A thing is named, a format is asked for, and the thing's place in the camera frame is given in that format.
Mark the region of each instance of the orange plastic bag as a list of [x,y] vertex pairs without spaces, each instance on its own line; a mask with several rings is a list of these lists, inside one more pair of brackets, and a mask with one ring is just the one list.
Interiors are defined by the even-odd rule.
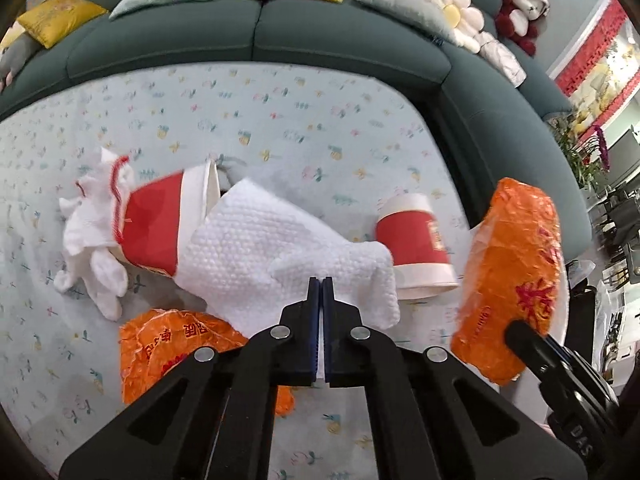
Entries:
[[[153,309],[120,327],[122,400],[132,403],[201,346],[225,352],[248,341],[229,323],[203,312]],[[288,386],[278,388],[276,414],[294,407]]]
[[559,293],[560,227],[540,189],[504,178],[491,200],[466,263],[453,353],[504,385],[525,365],[504,343],[515,319],[548,333]]

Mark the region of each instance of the silver screw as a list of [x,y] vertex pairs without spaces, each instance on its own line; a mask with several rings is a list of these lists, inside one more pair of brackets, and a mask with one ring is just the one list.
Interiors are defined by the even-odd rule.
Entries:
[[196,350],[196,353],[193,356],[196,361],[206,363],[207,361],[211,361],[215,355],[216,351],[213,348],[209,346],[201,346]]
[[427,358],[434,363],[443,363],[447,360],[447,351],[439,346],[432,346],[427,350]]
[[285,339],[289,337],[290,333],[291,330],[289,330],[289,327],[284,325],[274,326],[271,329],[271,337],[273,337],[274,339]]
[[355,326],[351,329],[351,337],[356,341],[364,341],[371,337],[371,330],[366,326]]

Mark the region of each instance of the gray plush toy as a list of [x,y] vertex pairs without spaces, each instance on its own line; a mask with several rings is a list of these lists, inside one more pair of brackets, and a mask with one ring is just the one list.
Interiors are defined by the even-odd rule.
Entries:
[[9,45],[0,57],[0,92],[12,83],[22,67],[41,48],[42,45],[26,32]]

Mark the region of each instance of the tablecloth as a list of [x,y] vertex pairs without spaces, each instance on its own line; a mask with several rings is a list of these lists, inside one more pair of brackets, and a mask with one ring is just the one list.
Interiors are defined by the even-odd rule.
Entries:
[[[212,156],[303,207],[350,240],[370,240],[389,197],[426,193],[457,271],[470,245],[458,196],[424,121],[379,81],[275,64],[191,64],[110,76],[60,92],[0,124],[0,402],[55,474],[111,420],[120,401],[118,326],[151,307],[201,300],[129,268],[119,323],[78,283],[58,294],[58,199],[107,147],[140,182]],[[460,292],[403,302],[395,341],[447,345]],[[276,421],[270,479],[377,477],[364,391],[318,383]]]

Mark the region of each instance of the black device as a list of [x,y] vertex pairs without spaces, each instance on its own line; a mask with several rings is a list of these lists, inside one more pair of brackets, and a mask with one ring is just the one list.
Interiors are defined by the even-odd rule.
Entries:
[[397,347],[334,299],[331,278],[311,278],[279,325],[239,349],[197,349],[72,453],[60,480],[267,478],[276,386],[316,380],[320,329],[326,382],[365,389],[381,480],[626,480],[638,463],[620,457],[640,442],[637,407],[621,431],[608,385],[528,324],[505,341],[540,378],[558,439],[445,349]]

